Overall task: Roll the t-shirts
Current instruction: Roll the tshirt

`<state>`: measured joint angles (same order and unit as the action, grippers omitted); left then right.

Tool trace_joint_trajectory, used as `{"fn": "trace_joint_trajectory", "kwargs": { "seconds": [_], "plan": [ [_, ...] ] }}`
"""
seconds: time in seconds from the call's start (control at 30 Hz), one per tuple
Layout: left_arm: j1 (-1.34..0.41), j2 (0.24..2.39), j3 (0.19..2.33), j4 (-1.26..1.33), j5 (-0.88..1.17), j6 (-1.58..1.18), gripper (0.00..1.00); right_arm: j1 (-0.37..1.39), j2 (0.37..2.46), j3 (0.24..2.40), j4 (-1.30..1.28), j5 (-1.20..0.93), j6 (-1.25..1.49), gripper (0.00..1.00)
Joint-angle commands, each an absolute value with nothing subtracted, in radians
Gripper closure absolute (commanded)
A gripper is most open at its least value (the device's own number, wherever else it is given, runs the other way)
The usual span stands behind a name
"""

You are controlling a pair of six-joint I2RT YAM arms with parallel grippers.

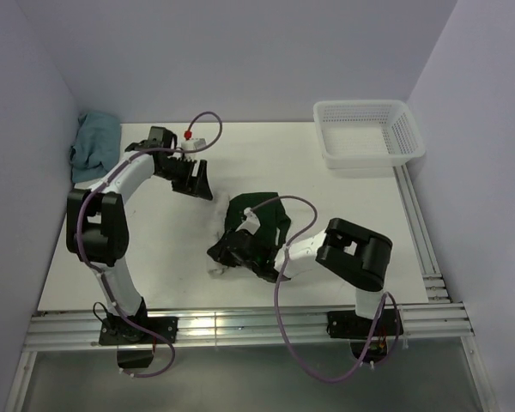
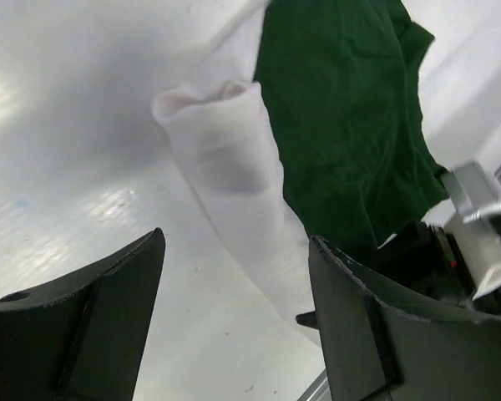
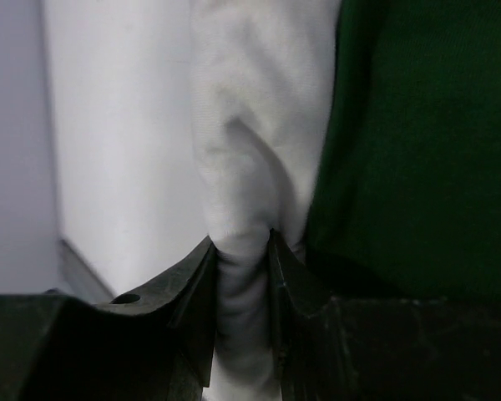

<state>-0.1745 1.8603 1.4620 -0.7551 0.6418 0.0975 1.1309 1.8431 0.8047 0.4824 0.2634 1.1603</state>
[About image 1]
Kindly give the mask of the white green raglan t-shirt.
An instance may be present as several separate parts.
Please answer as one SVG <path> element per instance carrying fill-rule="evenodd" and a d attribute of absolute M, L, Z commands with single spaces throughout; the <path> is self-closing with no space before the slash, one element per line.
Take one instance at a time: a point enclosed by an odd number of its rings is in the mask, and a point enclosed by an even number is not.
<path fill-rule="evenodd" d="M 208 274 L 218 277 L 230 268 L 242 267 L 275 282 L 276 255 L 290 227 L 291 219 L 276 192 L 218 194 L 207 232 Z"/>

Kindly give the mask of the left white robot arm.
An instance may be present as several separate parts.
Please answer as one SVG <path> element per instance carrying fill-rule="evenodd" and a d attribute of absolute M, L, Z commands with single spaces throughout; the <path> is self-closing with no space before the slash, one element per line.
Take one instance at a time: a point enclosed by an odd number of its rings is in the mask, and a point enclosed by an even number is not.
<path fill-rule="evenodd" d="M 155 176 L 171 183 L 174 192 L 213 199 L 207 161 L 195 154 L 210 147 L 203 138 L 185 131 L 177 137 L 153 126 L 148 138 L 132 143 L 117 165 L 87 189 L 73 189 L 67 198 L 66 246 L 97 278 L 106 296 L 108 312 L 122 318 L 119 333 L 129 342 L 141 342 L 150 332 L 144 299 L 136 290 L 125 255 L 130 233 L 124 206 L 146 180 Z"/>

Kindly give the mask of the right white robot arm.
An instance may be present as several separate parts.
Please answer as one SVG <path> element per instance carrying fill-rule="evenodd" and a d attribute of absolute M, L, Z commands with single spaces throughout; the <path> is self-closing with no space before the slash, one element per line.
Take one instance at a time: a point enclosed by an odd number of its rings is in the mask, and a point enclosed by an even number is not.
<path fill-rule="evenodd" d="M 391 260 L 392 241 L 341 218 L 321 232 L 292 244 L 275 245 L 258 237 L 261 223 L 250 213 L 227 229 L 207 250 L 218 267 L 244 267 L 267 282 L 287 281 L 328 270 L 355 288 L 354 324 L 371 335 L 384 323 L 379 304 Z"/>

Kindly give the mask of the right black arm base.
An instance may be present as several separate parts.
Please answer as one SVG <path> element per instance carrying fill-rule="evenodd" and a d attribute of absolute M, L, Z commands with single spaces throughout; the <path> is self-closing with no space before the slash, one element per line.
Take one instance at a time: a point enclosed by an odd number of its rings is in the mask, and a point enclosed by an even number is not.
<path fill-rule="evenodd" d="M 349 340 L 353 356 L 358 359 L 363 352 L 372 320 L 360 318 L 352 311 L 327 312 L 326 332 L 332 339 Z M 388 339 L 404 333 L 403 323 L 395 309 L 384 309 L 373 332 L 373 338 L 363 361 L 369 365 L 384 360 L 390 353 Z"/>

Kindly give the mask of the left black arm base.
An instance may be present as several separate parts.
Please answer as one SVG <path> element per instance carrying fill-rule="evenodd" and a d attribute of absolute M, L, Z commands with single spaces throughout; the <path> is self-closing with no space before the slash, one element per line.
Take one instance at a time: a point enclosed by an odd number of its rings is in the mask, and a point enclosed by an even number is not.
<path fill-rule="evenodd" d="M 128 371 L 139 372 L 148 368 L 155 357 L 157 345 L 165 344 L 164 337 L 175 343 L 179 319 L 177 317 L 150 317 L 142 306 L 136 315 L 128 316 L 129 323 L 117 315 L 106 312 L 100 318 L 99 345 L 117 348 L 117 364 Z"/>

